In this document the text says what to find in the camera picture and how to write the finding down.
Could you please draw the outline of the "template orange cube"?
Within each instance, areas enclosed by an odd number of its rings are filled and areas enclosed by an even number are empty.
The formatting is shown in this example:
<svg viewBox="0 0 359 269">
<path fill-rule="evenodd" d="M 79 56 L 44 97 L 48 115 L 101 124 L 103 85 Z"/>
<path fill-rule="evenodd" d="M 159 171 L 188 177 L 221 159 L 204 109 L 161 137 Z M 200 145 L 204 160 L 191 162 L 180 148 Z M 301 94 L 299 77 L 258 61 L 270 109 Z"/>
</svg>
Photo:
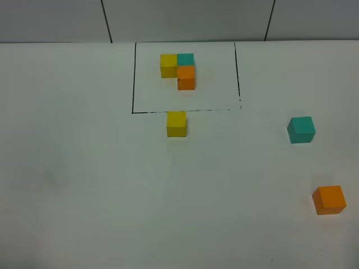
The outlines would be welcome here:
<svg viewBox="0 0 359 269">
<path fill-rule="evenodd" d="M 195 78 L 195 66 L 177 67 L 178 90 L 194 90 L 196 86 Z"/>
</svg>

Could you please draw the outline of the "template yellow cube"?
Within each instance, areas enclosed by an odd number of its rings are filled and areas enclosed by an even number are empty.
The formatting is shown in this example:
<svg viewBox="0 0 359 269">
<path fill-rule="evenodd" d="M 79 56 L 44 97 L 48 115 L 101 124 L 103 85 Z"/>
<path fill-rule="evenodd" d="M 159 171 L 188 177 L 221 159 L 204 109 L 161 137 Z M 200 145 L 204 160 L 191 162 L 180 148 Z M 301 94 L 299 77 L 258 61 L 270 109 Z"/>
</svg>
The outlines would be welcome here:
<svg viewBox="0 0 359 269">
<path fill-rule="evenodd" d="M 177 54 L 160 55 L 160 75 L 161 78 L 177 77 Z"/>
</svg>

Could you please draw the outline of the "template green cube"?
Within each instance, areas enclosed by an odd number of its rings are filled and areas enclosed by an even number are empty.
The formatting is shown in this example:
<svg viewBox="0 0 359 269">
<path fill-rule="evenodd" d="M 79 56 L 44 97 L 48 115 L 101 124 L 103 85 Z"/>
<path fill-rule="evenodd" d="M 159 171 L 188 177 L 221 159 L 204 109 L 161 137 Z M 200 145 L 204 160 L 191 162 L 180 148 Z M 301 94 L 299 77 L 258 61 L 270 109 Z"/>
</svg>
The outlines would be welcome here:
<svg viewBox="0 0 359 269">
<path fill-rule="evenodd" d="M 181 53 L 177 54 L 177 66 L 194 66 L 194 54 L 193 53 Z"/>
</svg>

